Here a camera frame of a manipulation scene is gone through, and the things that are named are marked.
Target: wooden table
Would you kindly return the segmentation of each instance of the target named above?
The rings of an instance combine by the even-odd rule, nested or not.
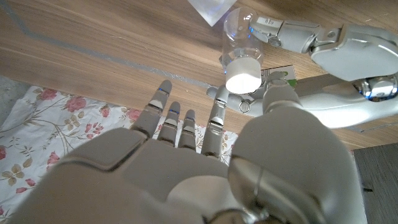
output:
[[[222,21],[210,27],[186,0],[0,0],[1,75],[57,90],[142,108],[162,80],[172,80],[169,104],[194,108],[205,124],[209,85],[225,83],[218,61]],[[380,1],[241,0],[259,14],[323,26],[369,24],[397,33],[398,3]],[[298,78],[326,73],[307,55],[265,45],[263,68],[293,64]],[[250,119],[231,110],[225,128]],[[396,117],[335,133],[350,149],[398,141]],[[383,128],[368,130],[379,125]]]

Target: white robotic arm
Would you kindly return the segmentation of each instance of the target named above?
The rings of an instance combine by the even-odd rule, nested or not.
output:
[[[249,30],[274,47],[309,53],[334,76],[299,80],[296,89],[303,107],[325,126],[342,128],[398,113],[398,37],[391,32],[352,24],[324,29],[264,16],[253,17]],[[213,98],[215,93],[216,88],[207,92]],[[260,116],[263,94],[263,86],[245,98],[230,94],[228,107]]]

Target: floral cloth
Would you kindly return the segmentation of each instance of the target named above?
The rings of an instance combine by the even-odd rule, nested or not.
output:
[[[61,157],[105,131],[130,128],[140,113],[133,108],[32,86],[0,127],[0,224],[7,222]],[[160,119],[154,138],[164,119]],[[177,142],[181,127],[179,121]],[[197,152],[204,134],[205,127],[197,126]],[[236,133],[224,132],[223,162],[229,162],[237,137]]]

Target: white bottle cap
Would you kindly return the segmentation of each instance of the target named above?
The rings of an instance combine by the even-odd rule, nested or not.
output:
[[[226,66],[226,88],[236,94],[252,93],[261,86],[261,65],[251,57],[237,58]]]

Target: bottle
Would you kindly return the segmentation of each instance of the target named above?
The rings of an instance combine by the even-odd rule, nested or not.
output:
[[[226,75],[226,88],[237,94],[256,91],[261,85],[262,42],[252,34],[251,19],[257,13],[241,7],[230,12],[224,21],[221,64]]]

